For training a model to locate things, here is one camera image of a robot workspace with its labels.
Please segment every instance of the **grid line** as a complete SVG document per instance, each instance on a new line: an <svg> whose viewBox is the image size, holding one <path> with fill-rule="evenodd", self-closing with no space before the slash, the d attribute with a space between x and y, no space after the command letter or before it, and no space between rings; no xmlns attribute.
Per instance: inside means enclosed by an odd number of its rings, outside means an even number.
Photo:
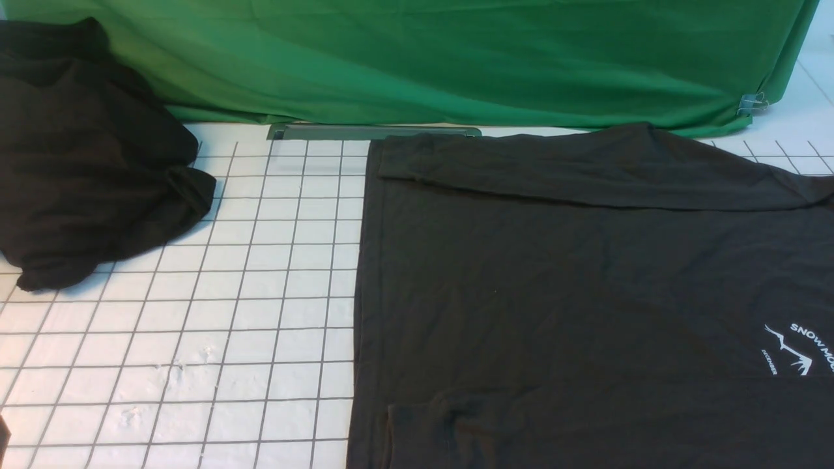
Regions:
<svg viewBox="0 0 834 469"><path fill-rule="evenodd" d="M157 260L157 263L156 263L157 267L159 267L159 262L160 261L162 261L162 254L161 253L160 253L159 259ZM148 295L150 295L151 286L153 285L153 279L155 277L156 277L156 273L153 273L151 275L151 283L148 284L148 290L145 292L145 300L147 300ZM118 388L118 381L121 379L122 371L124 371L124 365L128 361L128 355L130 354L130 348L133 346L133 339L136 337L136 330L137 330L137 328L139 328L139 321L142 320L142 313L144 312L145 306L146 305L143 304L142 309L139 311L139 314L136 317L136 323L133 324L133 332L131 333L130 339L128 340L128 346L124 349L124 356L122 357L122 365L118 368L118 371L116 372L116 379L113 381L113 389L110 391L110 397L108 398L107 405L104 407L104 413L102 414L102 420L98 423L98 430L96 431L95 438L93 438L93 444L90 447L90 454L87 456L87 464L85 465L85 467L89 466L90 461L93 460L93 453L96 450L96 445L98 443L98 438L101 437L102 429L104 428L104 422L107 420L107 415L108 415L108 412L110 411L110 407L113 405L113 397L116 395L116 389Z"/></svg>
<svg viewBox="0 0 834 469"><path fill-rule="evenodd" d="M275 145L274 142L272 142L269 145L269 152L270 153L272 153L272 148L274 147L274 145ZM268 171L269 171L269 159L267 159L267 164L266 164L266 167L264 168L265 173L268 172ZM261 190L260 190L261 197L258 200L258 209L255 211L256 214L260 212L260 206L261 206L261 202L263 201L264 190L265 189L266 189L266 183L264 182L263 184L261 184ZM252 242L254 241L254 237L255 237L255 229L253 227L252 228L252 233L249 236L249 245L250 246L252 245ZM251 254L252 254L252 249L250 247L248 250L246 250L246 260L244 261L244 268L247 265L249 265L249 256ZM238 287L238 298L240 297L240 292L243 290L244 282L245 282L245 273L241 274L240 286ZM205 454L205 451L206 451L206 444L209 441L209 430L211 429L212 418L214 417L214 406L217 403L217 393L218 393L219 387L220 387L220 380L223 378L223 372L224 372L225 364L226 364L226 355L229 353L229 342L232 339L232 331L234 330L234 319L235 319L235 316L237 316L237 314L238 314L238 307L239 306L240 306L240 300L238 299L238 300L236 300L236 302L234 304L234 310L232 311L232 318L231 318L231 321L229 322L229 332L226 335L226 343L224 344L224 348L223 348L223 357L220 360L220 369L217 372L217 380L214 382L214 393L212 394L211 407L208 410L208 419L206 420L206 429L205 429L205 432L203 433L203 444L200 447L200 458L197 462L197 469L200 469L203 466L203 455ZM269 389L267 390L267 395L265 397L269 397Z"/></svg>
<svg viewBox="0 0 834 469"><path fill-rule="evenodd" d="M105 280L104 287L102 288L101 293L98 294L98 299L99 300L101 300L102 296L104 296L104 291L107 289L107 285L110 282L111 277L112 277L112 275L108 275L107 280ZM96 317L96 313L98 312L98 307L100 305L101 305L101 303L96 304L95 308L93 308L93 313L90 315L90 319L87 321L87 326L84 328L84 333L82 334L81 341L78 342L78 348L75 350L75 355L73 356L72 364L69 366L69 369L67 370L67 375L65 375L65 377L63 378L63 384L61 385L61 391L58 392L58 398L55 402L55 405L53 405L52 410L49 412L49 417L47 418L47 422L43 426L43 432L41 433L41 436L38 439L38 447L35 447L35 451L32 453L32 459L29 462L29 467L30 468L35 463L35 456L38 455L38 448L43 444L43 438L46 437L47 431L49 431L49 424L52 423L52 419L53 419L53 417L55 417L55 411L58 408L58 403L60 402L60 399L61 399L61 396L62 396L64 390L67 388L67 383L69 382L69 376L73 373L73 367L75 366L75 362L78 360L78 356L81 355L81 349L82 349L82 347L84 347L84 341L87 340L87 333L90 330L90 326L93 324L93 319ZM49 310L44 315L44 323L46 322L46 319L49 317L49 313L52 311L52 308L54 306L55 306L55 300L53 299L52 304L49 306Z"/></svg>
<svg viewBox="0 0 834 469"><path fill-rule="evenodd" d="M317 441L347 441L347 438L319 438ZM312 441L311 439L287 439L287 440L234 440L234 441L212 441L212 445L240 445L240 444L254 444L254 443L306 443L308 441ZM151 446L185 446L185 445L199 445L203 443L202 441L160 441L159 443L154 443ZM91 447L89 443L67 443L65 445L39 445L43 448L78 448L78 447ZM93 447L98 446L138 446L136 443L96 443ZM35 448L38 447L37 445L16 445L16 446L9 446L10 448Z"/></svg>
<svg viewBox="0 0 834 469"><path fill-rule="evenodd" d="M306 145L307 146L305 147L305 149L309 149L309 142ZM301 174L304 174L304 170L306 168L307 168L307 157L304 157L304 163L302 164ZM304 192L304 176L302 175L301 176L301 186L299 187L299 193L302 194L303 192ZM301 210L301 204L298 204L295 207L295 217L296 218L298 218L300 210ZM295 243L295 236L298 233L298 226L299 226L299 224L297 222L293 225L293 237L292 237L293 243ZM293 252L294 251L295 251L294 247L293 247L293 249L289 250L289 258L287 260L287 266L290 266L290 265L293 264ZM288 285L289 285L289 276L284 281L284 293L282 294L282 296L284 296L284 297L287 296L287 286ZM272 349L272 360L271 360L272 365L269 367L269 374L267 375L267 380L266 380L266 396L267 397L269 397L269 390L272 388L272 376L273 376L273 373L275 371L275 364L274 363L275 363L275 358L278 354L278 341L280 340L281 323L284 322L284 307L286 306L286 304L287 304L286 301L281 302L281 312L280 312L280 315L279 315L279 318L278 318L278 328L275 331L275 341L274 341L274 347ZM255 468L258 467L258 459L260 458L260 448L261 448L261 442L264 439L264 427L266 426L266 416L267 416L266 412L267 412L268 407L269 407L269 404L264 403L264 408L263 408L263 411L261 413L260 428L258 429L258 443L257 443L257 446L255 447L255 458L254 458L254 461L252 463L252 466L255 467Z"/></svg>
<svg viewBox="0 0 834 469"><path fill-rule="evenodd" d="M239 142L234 144L234 150L232 152L233 157L232 157L231 163L229 164L229 171L231 171L232 164L234 164L234 155L238 152L238 145L239 145ZM223 194L225 194L227 188L228 188L228 185L224 184L222 194L221 194L221 197L220 197L221 200L223 199ZM212 234L214 233L214 227L215 226L216 226L216 224L212 224L212 228L211 228L212 232L208 234L208 238L210 240L211 240ZM208 255L208 253L209 253L208 248L203 251L203 257L200 260L200 270L201 271L203 269L203 265L205 265L206 256ZM162 255L159 256L159 260L160 260L160 262L162 261ZM179 368L180 371L182 371L183 373L185 372L184 365L182 364L182 362L178 363L177 354L179 353L179 347L183 343L183 335L185 334L185 324L188 321L188 315L192 311L193 302L194 302L194 295L197 292L198 285L199 285L199 275L198 275L197 279L194 281L194 287L191 290L191 299L189 300L188 309L186 310L185 318L183 319L183 327L182 327L182 330L179 332L179 336L177 337L177 345L173 349L173 366L168 368L168 374L165 376L165 381L163 383L162 393L159 396L159 404L158 404L157 409L156 409L156 415L153 418L153 425L151 426L151 433L150 433L150 437L148 439L148 445L145 448L145 457L144 457L143 462L142 462L142 467L145 467L148 464L148 457L150 456L151 447L154 443L153 439L154 439L154 436L155 436L155 433L156 433L157 424L159 423L159 414L162 413L162 408L165 405L165 396L168 394L168 385L171 381L171 375L175 372L176 368ZM243 288L243 285L244 285L244 277L243 277L243 275L241 275L240 276L240 284L238 285L238 297L240 297L240 289ZM236 311L237 309L238 309L238 303L235 302L234 311ZM229 345L229 335L226 336L226 344L224 345L224 347L228 346L228 345ZM208 431L209 423L210 423L210 421L207 421L206 431Z"/></svg>
<svg viewBox="0 0 834 469"><path fill-rule="evenodd" d="M339 172L341 173L341 162L339 163ZM341 191L341 182L342 179L339 178L337 184L336 193L338 194ZM336 230L333 230L333 239L332 241L336 242ZM330 256L330 276L329 282L327 284L327 305L324 309L324 324L327 325L327 319L330 314L330 293L333 289L333 266L335 261L336 255L333 253ZM324 379L324 351L327 349L327 329L324 329L324 336L321 340L321 365L319 366L319 385L316 391L316 401L315 401L315 412L313 414L313 443L310 445L310 464L309 469L313 469L313 461L315 459L315 439L319 430L319 403L321 402L321 383Z"/></svg>

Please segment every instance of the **wrinkled fabric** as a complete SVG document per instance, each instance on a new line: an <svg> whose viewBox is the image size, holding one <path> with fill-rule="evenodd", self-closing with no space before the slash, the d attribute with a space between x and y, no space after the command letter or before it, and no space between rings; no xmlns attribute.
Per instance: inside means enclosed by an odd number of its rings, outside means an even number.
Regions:
<svg viewBox="0 0 834 469"><path fill-rule="evenodd" d="M834 177L646 124L372 145L349 469L826 468Z"/></svg>
<svg viewBox="0 0 834 469"><path fill-rule="evenodd" d="M76 285L209 211L198 142L92 19L0 22L0 251L23 290Z"/></svg>

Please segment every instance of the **green backdrop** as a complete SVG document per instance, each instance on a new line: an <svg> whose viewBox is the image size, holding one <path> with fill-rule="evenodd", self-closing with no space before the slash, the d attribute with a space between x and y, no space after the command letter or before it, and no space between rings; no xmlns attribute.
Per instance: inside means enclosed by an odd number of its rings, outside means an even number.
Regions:
<svg viewBox="0 0 834 469"><path fill-rule="evenodd" d="M781 98L819 0L2 0L92 16L183 120L688 135Z"/></svg>

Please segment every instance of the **white logo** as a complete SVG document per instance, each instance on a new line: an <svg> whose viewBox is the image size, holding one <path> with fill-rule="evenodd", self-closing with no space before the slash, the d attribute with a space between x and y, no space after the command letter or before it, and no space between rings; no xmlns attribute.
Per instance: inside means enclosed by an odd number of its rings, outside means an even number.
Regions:
<svg viewBox="0 0 834 469"><path fill-rule="evenodd" d="M819 335L817 335L813 330L808 330L807 328L796 324L791 324L791 330L813 340L814 345L816 345L816 348L820 349L820 353L822 353L825 357L825 361L827 361L828 365L831 367L831 371L834 371L834 352L829 350L828 345L820 339Z"/></svg>
<svg viewBox="0 0 834 469"><path fill-rule="evenodd" d="M771 334L775 335L776 338L779 339L779 350L784 350L788 353L792 353L793 355L796 356L796 358L799 359L798 362L791 363L791 366L799 365L798 370L800 371L800 374L802 376L807 375L808 371L811 370L811 364L814 362L814 360L811 360L807 356L804 356L803 354L799 353L798 351L793 350L791 347L785 345L785 336L776 332L775 330L771 329L770 327L767 327L767 324L765 324L765 330L770 332Z"/></svg>

